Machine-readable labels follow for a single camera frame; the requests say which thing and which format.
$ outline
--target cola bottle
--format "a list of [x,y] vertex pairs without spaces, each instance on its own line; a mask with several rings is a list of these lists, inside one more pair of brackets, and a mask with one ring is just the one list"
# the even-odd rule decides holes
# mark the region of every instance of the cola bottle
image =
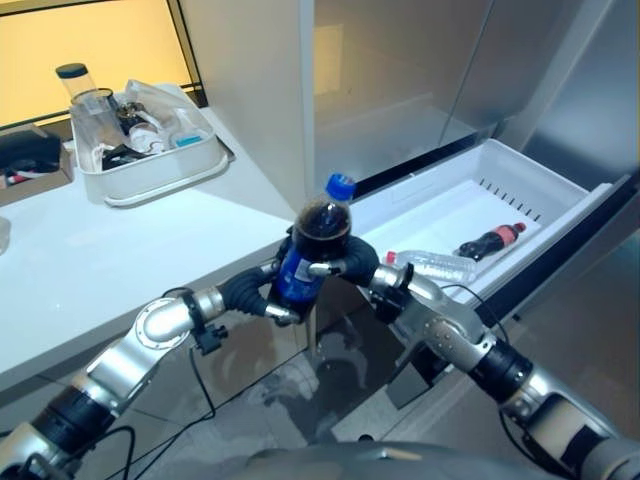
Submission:
[[461,257],[472,258],[479,262],[487,255],[502,250],[518,239],[518,235],[526,230],[524,223],[514,225],[500,225],[485,233],[477,240],[460,245],[457,254]]

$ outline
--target black bracket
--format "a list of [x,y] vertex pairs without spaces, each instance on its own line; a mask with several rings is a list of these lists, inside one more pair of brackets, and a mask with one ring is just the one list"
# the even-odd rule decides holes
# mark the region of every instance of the black bracket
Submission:
[[196,340],[196,346],[202,355],[207,355],[222,346],[222,339],[229,336],[224,325],[216,327],[210,325],[208,327],[204,324],[204,318],[198,308],[198,304],[193,298],[191,292],[187,292],[182,295],[182,301],[189,309],[189,316],[193,321],[194,327],[191,329],[191,335]]

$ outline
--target white drawer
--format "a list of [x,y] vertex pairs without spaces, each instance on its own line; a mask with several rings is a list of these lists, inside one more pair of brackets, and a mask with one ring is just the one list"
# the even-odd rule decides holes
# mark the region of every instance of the white drawer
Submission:
[[[488,140],[357,201],[354,233],[381,257],[388,250],[452,254],[498,225],[524,222],[527,229],[512,246],[478,263],[478,277],[469,287],[487,297],[562,239],[613,189],[603,183],[586,191]],[[449,292],[460,301],[471,300],[467,292]]]

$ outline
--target water bottle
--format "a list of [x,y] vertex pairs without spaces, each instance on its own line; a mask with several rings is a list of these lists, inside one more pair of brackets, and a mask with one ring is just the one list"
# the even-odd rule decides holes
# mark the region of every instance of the water bottle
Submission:
[[405,250],[398,253],[387,252],[386,261],[401,267],[410,262],[416,273],[436,280],[466,284],[476,278],[476,262],[470,258],[422,250]]
[[309,265],[341,258],[351,231],[347,202],[353,179],[339,173],[329,178],[325,193],[311,200],[296,218],[292,246],[286,253],[270,297],[304,318],[318,296],[323,278],[309,275]]
[[458,255],[472,258],[476,262],[479,262],[487,255],[491,255],[511,245],[526,228],[527,226],[524,223],[516,223],[513,226],[500,225],[490,232],[485,233],[480,238],[460,245]]

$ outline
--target refrigerator door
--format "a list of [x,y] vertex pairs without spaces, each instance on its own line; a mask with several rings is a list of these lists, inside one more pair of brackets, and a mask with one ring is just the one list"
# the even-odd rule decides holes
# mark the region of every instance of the refrigerator door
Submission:
[[446,145],[522,110],[582,0],[495,0],[440,139]]
[[316,190],[438,146],[491,3],[316,0]]

